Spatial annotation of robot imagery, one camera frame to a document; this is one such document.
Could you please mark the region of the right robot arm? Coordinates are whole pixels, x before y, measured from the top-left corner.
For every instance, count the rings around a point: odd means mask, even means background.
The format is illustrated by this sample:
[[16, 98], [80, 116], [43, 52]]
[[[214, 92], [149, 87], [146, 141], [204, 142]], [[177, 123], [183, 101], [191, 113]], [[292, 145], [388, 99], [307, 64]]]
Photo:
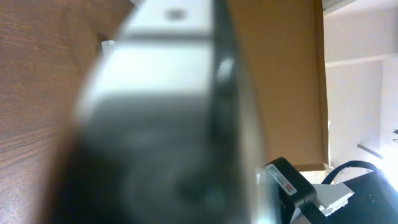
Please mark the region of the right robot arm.
[[397, 190], [382, 171], [373, 171], [344, 184], [354, 195], [328, 219], [336, 224], [397, 224]]

